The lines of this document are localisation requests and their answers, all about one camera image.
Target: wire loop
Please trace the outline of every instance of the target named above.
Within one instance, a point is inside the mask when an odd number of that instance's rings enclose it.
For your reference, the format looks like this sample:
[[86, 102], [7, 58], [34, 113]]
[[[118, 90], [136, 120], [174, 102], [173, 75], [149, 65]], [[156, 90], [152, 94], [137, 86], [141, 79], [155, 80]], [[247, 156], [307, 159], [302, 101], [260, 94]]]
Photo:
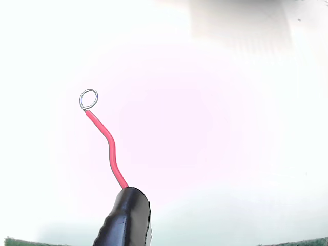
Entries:
[[[91, 103], [91, 105], [89, 105], [89, 106], [83, 106], [82, 98], [83, 98], [83, 96], [84, 96], [87, 92], [89, 92], [89, 91], [92, 91], [92, 92], [96, 95], [96, 99], [94, 100], [93, 103]], [[80, 106], [81, 106], [81, 108], [82, 108], [84, 111], [86, 111], [87, 109], [91, 109], [91, 108], [92, 108], [97, 102], [98, 102], [98, 93], [97, 93], [95, 90], [93, 90], [93, 89], [87, 89], [87, 90], [85, 90], [84, 92], [82, 92], [82, 94], [81, 94], [81, 96], [80, 96]]]

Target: white background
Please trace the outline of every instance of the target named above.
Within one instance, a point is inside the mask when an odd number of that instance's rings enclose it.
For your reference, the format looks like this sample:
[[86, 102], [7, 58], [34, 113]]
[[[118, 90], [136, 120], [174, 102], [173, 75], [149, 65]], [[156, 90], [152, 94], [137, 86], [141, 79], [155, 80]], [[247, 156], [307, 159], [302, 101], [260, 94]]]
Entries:
[[92, 244], [119, 185], [87, 88], [153, 246], [328, 236], [327, 4], [2, 1], [0, 237]]

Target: green edge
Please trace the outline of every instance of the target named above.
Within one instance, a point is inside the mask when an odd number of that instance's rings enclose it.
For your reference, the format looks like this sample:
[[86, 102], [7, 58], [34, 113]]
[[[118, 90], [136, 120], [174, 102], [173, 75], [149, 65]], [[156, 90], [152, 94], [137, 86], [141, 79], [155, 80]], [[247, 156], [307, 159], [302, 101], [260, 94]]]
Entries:
[[[8, 237], [5, 239], [5, 246], [67, 246], [67, 245], [53, 245], [53, 244], [38, 243], [38, 242], [27, 242], [27, 241], [16, 240]], [[302, 242], [282, 243], [282, 244], [276, 244], [270, 246], [328, 246], [328, 237], [302, 241]]]

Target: red insulated wire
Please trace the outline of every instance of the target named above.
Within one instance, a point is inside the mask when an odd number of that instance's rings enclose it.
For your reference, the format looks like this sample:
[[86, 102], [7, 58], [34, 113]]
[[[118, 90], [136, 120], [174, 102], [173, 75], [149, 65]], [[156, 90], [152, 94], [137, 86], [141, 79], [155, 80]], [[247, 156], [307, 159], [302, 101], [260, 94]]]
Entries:
[[[91, 106], [83, 107], [82, 97], [88, 91], [93, 91], [95, 93], [96, 100]], [[98, 101], [98, 94], [96, 91], [94, 91], [92, 89], [88, 89], [88, 90], [84, 91], [80, 97], [81, 108], [83, 110], [85, 110], [86, 115], [91, 119], [91, 121], [97, 126], [97, 128], [101, 131], [101, 133], [107, 139], [107, 142], [109, 144], [109, 163], [110, 163], [111, 169], [112, 169], [113, 174], [114, 174], [115, 178], [117, 179], [119, 185], [122, 187], [122, 189], [124, 189], [124, 188], [128, 187], [128, 184], [125, 181], [125, 179], [123, 178], [121, 172], [119, 171], [119, 169], [117, 167], [116, 154], [115, 154], [115, 141], [113, 139], [113, 136], [112, 136], [112, 134], [110, 134], [110, 132], [106, 129], [106, 127], [100, 122], [100, 120], [90, 110], [86, 110], [86, 109], [94, 106], [97, 101]]]

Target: black rubber grip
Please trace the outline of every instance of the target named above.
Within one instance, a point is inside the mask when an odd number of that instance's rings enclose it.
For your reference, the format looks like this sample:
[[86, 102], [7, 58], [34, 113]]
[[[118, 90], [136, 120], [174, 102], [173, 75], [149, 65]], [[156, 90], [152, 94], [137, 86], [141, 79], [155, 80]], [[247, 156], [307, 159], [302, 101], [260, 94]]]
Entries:
[[150, 229], [150, 204], [137, 188], [127, 187], [117, 195], [93, 246], [145, 246]]

